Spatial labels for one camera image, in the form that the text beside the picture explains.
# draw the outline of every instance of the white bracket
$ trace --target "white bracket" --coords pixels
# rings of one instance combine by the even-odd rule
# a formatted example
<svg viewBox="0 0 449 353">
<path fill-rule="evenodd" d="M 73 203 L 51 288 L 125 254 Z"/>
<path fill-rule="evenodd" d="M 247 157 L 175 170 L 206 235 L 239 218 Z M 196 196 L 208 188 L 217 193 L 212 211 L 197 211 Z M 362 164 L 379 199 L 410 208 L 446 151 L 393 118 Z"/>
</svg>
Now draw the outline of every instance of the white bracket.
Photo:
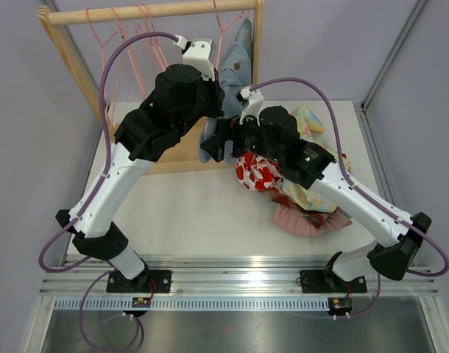
<svg viewBox="0 0 449 353">
<path fill-rule="evenodd" d="M 244 87 L 239 91 L 243 102 L 243 110 L 239 119 L 239 124 L 242 125 L 243 121 L 247 117 L 253 117 L 257 119 L 257 125 L 260 126 L 259 112 L 261 111 L 262 104 L 264 104 L 264 96 L 259 90 L 250 90 L 250 87 Z"/>
<path fill-rule="evenodd" d="M 178 46 L 183 45 L 182 39 L 179 38 Z M 182 56 L 182 63 L 195 67 L 202 74 L 205 81 L 215 81 L 215 69 L 210 61 L 211 46 L 213 41 L 207 38 L 194 38 L 190 47 Z"/>
</svg>

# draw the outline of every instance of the wooden rack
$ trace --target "wooden rack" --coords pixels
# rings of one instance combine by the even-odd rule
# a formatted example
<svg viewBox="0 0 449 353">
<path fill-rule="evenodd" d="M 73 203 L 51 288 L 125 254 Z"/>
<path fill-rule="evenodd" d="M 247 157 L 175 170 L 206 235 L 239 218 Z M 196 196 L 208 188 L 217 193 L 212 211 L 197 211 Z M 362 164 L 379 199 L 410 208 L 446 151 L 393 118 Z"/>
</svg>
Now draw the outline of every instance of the wooden rack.
<svg viewBox="0 0 449 353">
<path fill-rule="evenodd" d="M 261 57 L 262 28 L 264 25 L 264 0 L 218 0 L 218 12 L 253 10 L 253 44 L 252 44 L 252 82 L 258 82 L 259 60 Z M 118 20 L 135 20 L 143 18 L 136 6 L 115 7 Z M 191 1 L 170 4 L 148 5 L 153 18 L 215 13 L 211 0 Z M 85 10 L 55 12 L 48 6 L 40 6 L 38 18 L 43 24 L 48 36 L 63 58 L 66 67 L 71 72 L 82 94 L 87 99 L 97 118 L 100 120 L 99 91 L 92 80 L 88 69 L 79 56 L 77 49 L 69 37 L 65 26 L 86 24 L 88 19 Z M 115 21 L 112 8 L 89 10 L 90 22 Z M 202 128 L 199 122 L 173 149 L 168 150 L 158 163 L 149 171 L 150 174 L 179 173 L 184 171 L 201 171 L 215 168 L 226 168 L 224 163 L 209 162 L 202 164 L 198 160 L 198 137 Z"/>
</svg>

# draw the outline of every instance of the gray wall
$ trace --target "gray wall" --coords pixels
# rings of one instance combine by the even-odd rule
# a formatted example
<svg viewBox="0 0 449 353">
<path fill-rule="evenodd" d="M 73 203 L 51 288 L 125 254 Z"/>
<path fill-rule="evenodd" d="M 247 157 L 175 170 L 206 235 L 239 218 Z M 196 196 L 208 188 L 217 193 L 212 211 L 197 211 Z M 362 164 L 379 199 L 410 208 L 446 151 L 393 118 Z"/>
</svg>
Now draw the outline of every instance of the gray wall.
<svg viewBox="0 0 449 353">
<path fill-rule="evenodd" d="M 185 0 L 154 0 L 154 3 Z M 56 0 L 60 10 L 86 7 L 134 5 L 135 0 Z M 261 81 L 283 76 L 298 76 L 314 82 L 332 99 L 361 101 L 370 88 L 416 0 L 266 0 Z M 224 14 L 228 23 L 236 14 Z M 127 21 L 129 33 L 139 22 Z M 159 18 L 158 29 L 193 37 L 218 40 L 219 31 L 213 14 Z M 94 24 L 101 39 L 115 29 L 114 23 Z M 99 81 L 100 50 L 88 25 L 70 28 L 76 44 L 93 75 Z M 234 37 L 236 26 L 225 34 L 224 47 Z M 119 39 L 108 46 L 111 52 Z M 180 56 L 169 41 L 163 47 L 171 61 Z M 150 90 L 154 69 L 141 44 L 135 47 L 141 72 Z M 124 62 L 130 66 L 127 55 Z M 126 69 L 120 96 L 125 101 L 141 99 L 131 70 Z M 114 83 L 110 81 L 110 92 Z M 314 99 L 309 89 L 294 84 L 265 89 L 268 99 Z"/>
<path fill-rule="evenodd" d="M 400 206 L 449 254 L 449 0 L 428 3 L 368 113 Z M 442 265 L 428 245 L 418 260 Z M 449 273 L 436 282 L 449 318 Z"/>
<path fill-rule="evenodd" d="M 59 229 L 56 211 L 79 197 L 99 126 L 38 5 L 0 1 L 0 352 L 18 352 L 25 338 L 43 278 L 38 252 Z"/>
</svg>

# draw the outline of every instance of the clothing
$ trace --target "clothing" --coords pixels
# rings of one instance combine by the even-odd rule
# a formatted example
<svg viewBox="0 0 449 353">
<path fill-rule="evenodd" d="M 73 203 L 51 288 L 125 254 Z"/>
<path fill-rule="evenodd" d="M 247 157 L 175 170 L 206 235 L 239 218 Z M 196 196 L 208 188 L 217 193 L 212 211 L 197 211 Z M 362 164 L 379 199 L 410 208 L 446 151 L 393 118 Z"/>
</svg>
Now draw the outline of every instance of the clothing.
<svg viewBox="0 0 449 353">
<path fill-rule="evenodd" d="M 329 213 L 325 222 L 317 228 L 307 218 L 296 214 L 292 209 L 281 204 L 275 211 L 272 220 L 287 232 L 306 238 L 316 237 L 326 232 L 335 232 L 352 224 L 348 214 L 337 208 L 333 213 Z"/>
<path fill-rule="evenodd" d="M 244 19 L 239 27 L 235 40 L 230 44 L 226 53 L 221 58 L 219 67 L 219 85 L 224 91 L 222 110 L 224 115 L 219 119 L 232 118 L 241 115 L 242 106 L 236 98 L 236 94 L 241 87 L 251 84 L 251 57 L 248 53 L 252 52 L 252 23 Z M 202 128 L 199 137 L 199 159 L 206 163 L 210 160 L 209 153 L 200 148 L 200 144 L 211 138 L 216 128 L 216 118 L 209 118 L 208 122 Z M 233 142 L 226 141 L 224 145 L 224 161 L 234 164 L 236 159 L 231 157 L 233 151 Z"/>
<path fill-rule="evenodd" d="M 326 143 L 324 126 L 305 106 L 291 113 L 297 119 L 300 137 L 318 143 L 336 155 Z M 344 156 L 346 169 L 350 162 Z M 277 163 L 247 152 L 236 161 L 236 176 L 247 189 L 260 191 L 279 204 L 272 220 L 281 228 L 303 237 L 314 237 L 351 225 L 350 216 L 333 202 L 283 178 Z"/>
<path fill-rule="evenodd" d="M 337 159 L 337 153 L 329 147 L 322 134 L 324 126 L 306 106 L 298 107 L 291 114 L 297 119 L 298 132 L 303 140 L 318 143 Z M 344 159 L 344 165 L 350 171 L 350 161 L 347 158 Z M 284 179 L 276 163 L 255 156 L 251 152 L 237 159 L 236 173 L 244 187 L 258 191 L 277 188 L 280 193 L 286 194 L 304 210 L 324 213 L 332 213 L 336 210 L 336 204 L 333 202 Z"/>
</svg>

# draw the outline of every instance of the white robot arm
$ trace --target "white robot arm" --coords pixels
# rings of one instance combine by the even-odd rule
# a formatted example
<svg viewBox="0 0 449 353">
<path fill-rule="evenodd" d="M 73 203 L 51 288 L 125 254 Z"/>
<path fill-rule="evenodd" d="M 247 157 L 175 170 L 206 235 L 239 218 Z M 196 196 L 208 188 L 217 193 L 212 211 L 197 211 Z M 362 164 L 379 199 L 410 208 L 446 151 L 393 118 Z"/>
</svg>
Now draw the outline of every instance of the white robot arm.
<svg viewBox="0 0 449 353">
<path fill-rule="evenodd" d="M 224 94 L 210 63 L 211 41 L 187 42 L 179 37 L 177 45 L 183 50 L 183 64 L 171 65 L 159 74 L 155 90 L 121 122 L 111 145 L 109 175 L 98 175 L 97 179 L 104 177 L 105 181 L 82 217 L 77 213 L 90 190 L 72 209 L 57 214 L 62 226 L 78 218 L 70 231 L 76 235 L 73 242 L 79 252 L 112 263 L 132 282 L 133 290 L 142 288 L 149 269 L 113 223 L 113 216 L 138 179 L 202 116 L 222 116 Z M 430 218 L 397 209 L 352 178 L 398 219 L 387 217 L 346 181 L 332 154 L 300 139 L 294 117 L 284 108 L 260 111 L 264 97 L 259 90 L 243 88 L 237 98 L 243 105 L 242 115 L 219 119 L 215 135 L 201 144 L 202 149 L 219 162 L 225 142 L 232 140 L 234 157 L 251 151 L 273 160 L 285 178 L 331 200 L 373 234 L 375 241 L 370 245 L 333 256 L 324 270 L 330 287 L 376 272 L 401 280 L 423 241 L 401 221 L 426 232 Z"/>
</svg>

